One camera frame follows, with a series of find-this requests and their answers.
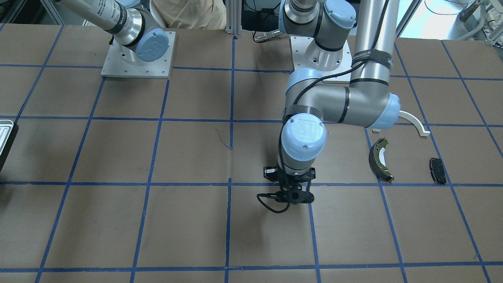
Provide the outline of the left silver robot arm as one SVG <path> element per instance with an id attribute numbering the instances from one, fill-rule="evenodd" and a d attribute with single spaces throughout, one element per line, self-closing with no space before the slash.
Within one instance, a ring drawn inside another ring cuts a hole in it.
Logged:
<path id="1" fill-rule="evenodd" d="M 278 164 L 264 177 L 279 191 L 261 193 L 279 203 L 311 204 L 314 160 L 325 147 L 325 122 L 388 129 L 397 121 L 400 100 L 388 90 L 397 37 L 397 0 L 284 0 L 282 33 L 311 37 L 310 68 L 288 79 Z"/>

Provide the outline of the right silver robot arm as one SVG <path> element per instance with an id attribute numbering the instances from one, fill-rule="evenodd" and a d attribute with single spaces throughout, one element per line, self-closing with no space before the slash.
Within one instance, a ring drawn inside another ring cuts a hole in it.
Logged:
<path id="1" fill-rule="evenodd" d="M 169 38 L 140 0 L 54 0 L 111 34 L 144 62 L 160 59 L 169 48 Z"/>

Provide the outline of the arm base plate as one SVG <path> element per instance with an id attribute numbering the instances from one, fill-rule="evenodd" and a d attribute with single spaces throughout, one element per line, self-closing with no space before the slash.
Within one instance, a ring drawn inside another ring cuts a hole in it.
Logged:
<path id="1" fill-rule="evenodd" d="M 338 51 L 321 49 L 312 37 L 291 36 L 290 45 L 294 72 L 288 79 L 289 86 L 304 79 L 341 74 L 352 67 L 352 56 L 347 40 Z"/>
<path id="2" fill-rule="evenodd" d="M 102 67 L 103 77 L 168 79 L 171 70 L 176 32 L 167 31 L 169 44 L 167 52 L 158 60 L 145 62 L 128 48 L 112 41 Z"/>

